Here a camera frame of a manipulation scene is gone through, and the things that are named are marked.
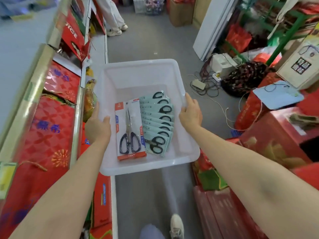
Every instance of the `person's right hand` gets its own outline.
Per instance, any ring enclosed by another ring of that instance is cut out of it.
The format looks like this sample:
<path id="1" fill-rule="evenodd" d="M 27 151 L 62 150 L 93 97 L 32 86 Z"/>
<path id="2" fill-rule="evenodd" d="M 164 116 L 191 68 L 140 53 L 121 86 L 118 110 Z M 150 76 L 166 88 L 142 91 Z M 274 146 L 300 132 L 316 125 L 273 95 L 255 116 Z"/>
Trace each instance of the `person's right hand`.
<path id="1" fill-rule="evenodd" d="M 179 119 L 185 130 L 190 133 L 202 125 L 203 115 L 197 100 L 193 100 L 188 93 L 185 93 L 187 107 L 182 107 Z"/>
<path id="2" fill-rule="evenodd" d="M 85 124 L 85 135 L 91 144 L 98 142 L 106 149 L 111 137 L 110 117 L 106 116 L 103 122 L 100 121 L 99 108 L 100 105 L 97 102 L 92 116 Z"/>

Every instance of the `person wearing white pants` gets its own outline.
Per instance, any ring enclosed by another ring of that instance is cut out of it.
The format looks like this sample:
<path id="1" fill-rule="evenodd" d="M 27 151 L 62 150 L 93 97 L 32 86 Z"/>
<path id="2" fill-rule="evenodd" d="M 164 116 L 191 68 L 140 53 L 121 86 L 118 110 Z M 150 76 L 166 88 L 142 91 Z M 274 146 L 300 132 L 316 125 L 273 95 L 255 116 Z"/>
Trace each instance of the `person wearing white pants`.
<path id="1" fill-rule="evenodd" d="M 112 0 L 96 0 L 101 8 L 102 14 L 111 29 L 106 31 L 108 36 L 121 35 L 122 31 L 126 31 L 128 26 L 121 17 L 115 3 Z"/>

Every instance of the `person's left hand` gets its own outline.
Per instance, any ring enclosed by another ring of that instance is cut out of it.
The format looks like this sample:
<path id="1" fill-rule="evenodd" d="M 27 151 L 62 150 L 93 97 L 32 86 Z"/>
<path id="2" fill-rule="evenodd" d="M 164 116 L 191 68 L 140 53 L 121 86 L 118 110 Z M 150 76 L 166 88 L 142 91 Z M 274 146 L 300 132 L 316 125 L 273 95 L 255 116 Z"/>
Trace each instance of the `person's left hand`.
<path id="1" fill-rule="evenodd" d="M 106 116 L 102 121 L 99 120 L 99 102 L 96 103 L 92 116 L 85 124 L 85 135 L 90 143 L 99 142 L 105 148 L 110 142 L 111 137 L 111 125 L 110 117 Z"/>

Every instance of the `green metal pole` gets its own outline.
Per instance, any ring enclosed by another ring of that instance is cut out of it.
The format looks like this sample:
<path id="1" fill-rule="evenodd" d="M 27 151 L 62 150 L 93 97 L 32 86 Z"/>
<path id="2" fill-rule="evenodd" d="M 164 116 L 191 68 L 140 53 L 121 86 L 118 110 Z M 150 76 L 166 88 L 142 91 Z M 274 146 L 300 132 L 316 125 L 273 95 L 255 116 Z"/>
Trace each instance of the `green metal pole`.
<path id="1" fill-rule="evenodd" d="M 286 44 L 291 40 L 293 35 L 297 32 L 298 28 L 301 27 L 301 25 L 304 23 L 306 18 L 307 18 L 306 15 L 301 15 L 297 18 L 293 26 L 286 32 L 285 38 L 280 41 L 276 50 L 270 56 L 269 60 L 267 60 L 266 65 L 268 66 L 271 65 L 271 63 L 275 60 L 278 54 L 284 49 Z"/>

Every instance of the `shoe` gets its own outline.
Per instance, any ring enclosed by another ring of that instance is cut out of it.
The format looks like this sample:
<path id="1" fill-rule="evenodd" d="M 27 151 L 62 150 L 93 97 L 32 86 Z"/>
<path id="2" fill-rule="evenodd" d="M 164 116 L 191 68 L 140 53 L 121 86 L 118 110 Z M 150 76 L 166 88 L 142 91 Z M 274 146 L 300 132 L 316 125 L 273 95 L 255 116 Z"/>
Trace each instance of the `shoe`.
<path id="1" fill-rule="evenodd" d="M 184 225 L 181 217 L 177 214 L 172 215 L 171 231 L 172 239 L 184 239 Z"/>
<path id="2" fill-rule="evenodd" d="M 122 30 L 122 31 L 126 31 L 128 28 L 129 28 L 129 27 L 128 27 L 126 24 L 124 24 L 124 25 L 121 27 L 121 30 Z"/>
<path id="3" fill-rule="evenodd" d="M 109 36 L 109 37 L 113 37 L 113 36 L 118 36 L 118 35 L 121 35 L 122 34 L 122 31 L 121 30 L 107 30 L 106 31 L 106 35 Z"/>

